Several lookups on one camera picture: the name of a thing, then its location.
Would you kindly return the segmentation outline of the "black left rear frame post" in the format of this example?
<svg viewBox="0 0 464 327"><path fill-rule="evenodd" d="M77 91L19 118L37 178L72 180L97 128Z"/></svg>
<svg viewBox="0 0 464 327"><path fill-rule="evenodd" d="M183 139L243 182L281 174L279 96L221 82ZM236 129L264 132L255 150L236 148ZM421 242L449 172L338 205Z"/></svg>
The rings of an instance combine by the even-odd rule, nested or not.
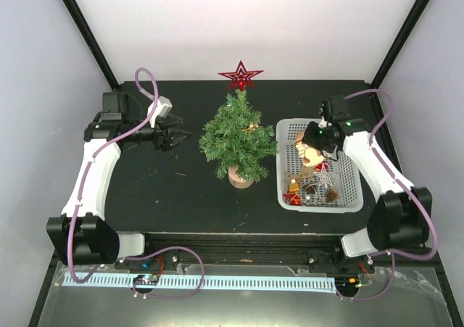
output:
<svg viewBox="0 0 464 327"><path fill-rule="evenodd" d="M107 81L111 89L119 88L119 82L115 77L90 25L87 22L78 2L76 0L62 0L62 3L66 7L70 14L72 21L78 29L80 35L85 41L90 53L92 54L95 62L99 66L101 73Z"/></svg>

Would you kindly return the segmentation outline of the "red star tree topper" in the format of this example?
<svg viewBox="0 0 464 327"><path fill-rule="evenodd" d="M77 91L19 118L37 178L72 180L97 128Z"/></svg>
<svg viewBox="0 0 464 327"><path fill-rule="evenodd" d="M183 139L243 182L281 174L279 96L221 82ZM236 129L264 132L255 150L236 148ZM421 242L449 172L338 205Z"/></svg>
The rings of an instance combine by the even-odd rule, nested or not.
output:
<svg viewBox="0 0 464 327"><path fill-rule="evenodd" d="M264 70L246 69L244 63L240 60L234 71L222 72L218 73L218 75L221 75L229 79L229 89L237 88L240 91L244 91L246 87L254 88L253 78L255 78L257 75L260 75L263 72Z"/></svg>

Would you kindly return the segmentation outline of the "burlap bow ornament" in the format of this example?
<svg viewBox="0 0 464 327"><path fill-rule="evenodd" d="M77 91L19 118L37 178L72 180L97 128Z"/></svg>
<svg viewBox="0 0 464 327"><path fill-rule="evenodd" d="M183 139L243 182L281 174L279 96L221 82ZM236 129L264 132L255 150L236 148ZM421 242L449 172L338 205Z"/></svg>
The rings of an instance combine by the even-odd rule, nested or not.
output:
<svg viewBox="0 0 464 327"><path fill-rule="evenodd" d="M304 179L311 179L314 176L315 168L304 166L298 173L286 171L286 182L288 184L300 184Z"/></svg>

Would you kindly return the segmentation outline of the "silver star ornament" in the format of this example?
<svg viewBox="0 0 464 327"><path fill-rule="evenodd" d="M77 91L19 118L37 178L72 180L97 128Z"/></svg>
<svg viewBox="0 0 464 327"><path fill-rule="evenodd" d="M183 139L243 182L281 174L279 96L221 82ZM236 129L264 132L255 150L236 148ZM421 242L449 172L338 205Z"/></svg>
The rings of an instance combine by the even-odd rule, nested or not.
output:
<svg viewBox="0 0 464 327"><path fill-rule="evenodd" d="M327 171L325 167L322 167L320 171L315 170L313 175L318 179L319 186L323 186L325 189L334 186L332 181L334 173Z"/></svg>

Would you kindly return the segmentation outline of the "black right rear frame post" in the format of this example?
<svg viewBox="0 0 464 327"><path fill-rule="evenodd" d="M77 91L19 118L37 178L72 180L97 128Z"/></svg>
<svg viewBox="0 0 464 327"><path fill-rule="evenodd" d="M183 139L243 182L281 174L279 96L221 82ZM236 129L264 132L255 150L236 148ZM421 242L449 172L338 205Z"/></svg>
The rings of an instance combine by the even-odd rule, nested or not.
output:
<svg viewBox="0 0 464 327"><path fill-rule="evenodd" d="M429 2L430 0L414 1L391 46L389 47L386 56L370 83L374 88L379 88L387 77L390 69L394 65L397 57L420 20Z"/></svg>

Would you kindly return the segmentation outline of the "gold foil gift ornament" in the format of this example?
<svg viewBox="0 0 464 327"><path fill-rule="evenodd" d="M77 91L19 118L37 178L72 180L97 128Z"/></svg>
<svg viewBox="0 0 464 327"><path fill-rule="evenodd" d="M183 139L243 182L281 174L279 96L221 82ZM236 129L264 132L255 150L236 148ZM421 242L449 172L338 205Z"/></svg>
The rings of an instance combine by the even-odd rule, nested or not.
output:
<svg viewBox="0 0 464 327"><path fill-rule="evenodd" d="M290 183L288 185L288 193L289 194L296 194L299 192L299 184L298 183Z"/></svg>

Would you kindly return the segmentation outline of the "red foil gift ornament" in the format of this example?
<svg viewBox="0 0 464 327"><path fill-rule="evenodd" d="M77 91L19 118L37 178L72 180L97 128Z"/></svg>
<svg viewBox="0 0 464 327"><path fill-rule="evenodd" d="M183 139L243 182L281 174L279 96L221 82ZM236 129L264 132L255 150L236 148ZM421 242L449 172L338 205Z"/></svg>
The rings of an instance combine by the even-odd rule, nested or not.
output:
<svg viewBox="0 0 464 327"><path fill-rule="evenodd" d="M300 206L302 203L301 196L298 193L283 194L283 199L287 205Z"/></svg>

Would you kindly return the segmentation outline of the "red berry sprig ornament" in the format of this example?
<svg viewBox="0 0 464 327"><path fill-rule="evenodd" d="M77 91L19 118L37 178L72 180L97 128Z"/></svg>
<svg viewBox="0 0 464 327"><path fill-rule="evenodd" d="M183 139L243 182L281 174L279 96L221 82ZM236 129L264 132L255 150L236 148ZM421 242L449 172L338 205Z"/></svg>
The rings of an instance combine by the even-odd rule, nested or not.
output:
<svg viewBox="0 0 464 327"><path fill-rule="evenodd" d="M327 162L322 162L314 167L316 172L328 172L330 170L330 164Z"/></svg>

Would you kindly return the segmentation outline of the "pine cone ornament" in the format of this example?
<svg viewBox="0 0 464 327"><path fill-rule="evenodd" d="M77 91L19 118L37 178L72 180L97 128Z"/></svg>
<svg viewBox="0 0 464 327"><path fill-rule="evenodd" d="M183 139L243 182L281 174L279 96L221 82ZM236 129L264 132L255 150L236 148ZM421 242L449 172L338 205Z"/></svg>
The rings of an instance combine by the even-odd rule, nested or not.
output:
<svg viewBox="0 0 464 327"><path fill-rule="evenodd" d="M305 184L301 187L302 192L306 195L316 195L318 192L318 185L317 184Z"/></svg>

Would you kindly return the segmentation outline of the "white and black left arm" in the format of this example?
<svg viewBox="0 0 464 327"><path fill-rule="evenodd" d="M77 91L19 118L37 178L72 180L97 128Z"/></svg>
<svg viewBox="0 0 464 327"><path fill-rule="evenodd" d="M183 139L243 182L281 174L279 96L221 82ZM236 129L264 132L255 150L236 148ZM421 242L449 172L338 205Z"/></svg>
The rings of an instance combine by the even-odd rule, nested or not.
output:
<svg viewBox="0 0 464 327"><path fill-rule="evenodd" d="M148 120L130 114L129 95L106 92L102 110L84 131L83 161L78 178L61 215L49 218L46 232L64 264L111 264L130 257L139 268L150 267L156 257L142 233L118 233L105 220L105 202L112 173L126 144L153 143L171 150L190 134L179 128L182 119L171 114L172 103L161 96L148 108Z"/></svg>

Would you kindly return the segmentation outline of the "white perforated plastic basket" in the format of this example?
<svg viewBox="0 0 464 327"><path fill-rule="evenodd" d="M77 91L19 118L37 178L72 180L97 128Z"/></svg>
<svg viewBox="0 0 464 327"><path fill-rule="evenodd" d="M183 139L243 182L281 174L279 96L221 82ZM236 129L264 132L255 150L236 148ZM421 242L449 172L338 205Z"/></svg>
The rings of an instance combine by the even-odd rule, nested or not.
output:
<svg viewBox="0 0 464 327"><path fill-rule="evenodd" d="M301 196L300 206L287 205L283 194L288 193L286 171L298 173L304 165L294 146L296 135L304 131L310 122L307 118L293 118L280 120L276 125L275 138L278 142L276 155L276 183L279 204L286 210L297 212L317 213L347 213L357 212L363 206L363 191L360 182L360 173L354 162L343 152L338 153L335 160L325 160L330 164L329 172L334 173L333 187L325 189L318 186L316 195L306 195L301 187L307 183L317 184L318 179L304 179L299 185L298 194Z"/></svg>

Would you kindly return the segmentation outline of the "black frame post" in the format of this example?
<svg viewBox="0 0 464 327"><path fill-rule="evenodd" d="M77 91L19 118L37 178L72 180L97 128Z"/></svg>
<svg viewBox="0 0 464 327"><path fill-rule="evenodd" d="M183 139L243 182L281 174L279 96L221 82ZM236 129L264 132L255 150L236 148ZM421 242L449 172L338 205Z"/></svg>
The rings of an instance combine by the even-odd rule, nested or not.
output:
<svg viewBox="0 0 464 327"><path fill-rule="evenodd" d="M87 22L78 2L76 0L62 0L62 3L66 7L70 14L72 21L78 29L80 35L85 41L90 53L92 54L95 62L99 66L101 73L107 81L111 89L119 88L119 82L115 77L90 25Z"/></svg>
<svg viewBox="0 0 464 327"><path fill-rule="evenodd" d="M414 1L391 46L389 47L386 56L370 83L374 88L379 88L387 77L390 69L394 65L397 57L420 20L429 2L430 0Z"/></svg>

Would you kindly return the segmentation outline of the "small green christmas tree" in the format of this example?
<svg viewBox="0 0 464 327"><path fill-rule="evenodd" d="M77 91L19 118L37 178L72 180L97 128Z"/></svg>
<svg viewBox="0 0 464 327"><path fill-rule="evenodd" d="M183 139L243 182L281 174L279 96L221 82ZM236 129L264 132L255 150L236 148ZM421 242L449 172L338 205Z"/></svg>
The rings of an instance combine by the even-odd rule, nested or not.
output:
<svg viewBox="0 0 464 327"><path fill-rule="evenodd" d="M269 170L261 160L267 156L275 156L278 143L274 139L273 126L261 124L262 113L250 105L247 92L235 90L228 94L213 119L203 127L199 138L199 151L208 162L215 161L216 177L223 179L228 169L238 167L238 175L246 180L256 182L269 176ZM257 130L242 132L250 123L259 123Z"/></svg>

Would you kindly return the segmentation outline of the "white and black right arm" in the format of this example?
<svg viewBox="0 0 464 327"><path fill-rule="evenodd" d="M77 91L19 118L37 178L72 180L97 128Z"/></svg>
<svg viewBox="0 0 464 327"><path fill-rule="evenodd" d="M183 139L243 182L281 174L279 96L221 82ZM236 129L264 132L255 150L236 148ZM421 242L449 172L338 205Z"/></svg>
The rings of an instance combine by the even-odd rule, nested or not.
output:
<svg viewBox="0 0 464 327"><path fill-rule="evenodd" d="M429 260L438 249L438 236L431 220L432 195L417 188L394 166L378 145L376 132L361 118L349 114L348 96L332 96L322 102L320 122L308 123L301 141L304 165L321 166L343 152L363 176L376 205L366 226L342 236L341 246L331 250L331 266L346 271L356 257L396 254L414 260Z"/></svg>

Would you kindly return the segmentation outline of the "wooden santa ornament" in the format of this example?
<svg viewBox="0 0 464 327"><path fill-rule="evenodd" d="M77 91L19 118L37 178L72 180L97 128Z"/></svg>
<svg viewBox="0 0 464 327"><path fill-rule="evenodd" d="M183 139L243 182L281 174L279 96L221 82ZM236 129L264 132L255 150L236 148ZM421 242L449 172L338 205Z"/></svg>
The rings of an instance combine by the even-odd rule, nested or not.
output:
<svg viewBox="0 0 464 327"><path fill-rule="evenodd" d="M303 142L304 131L300 131L294 140L294 146L297 150L298 156L305 167L315 167L323 163L326 158L320 150L317 150Z"/></svg>

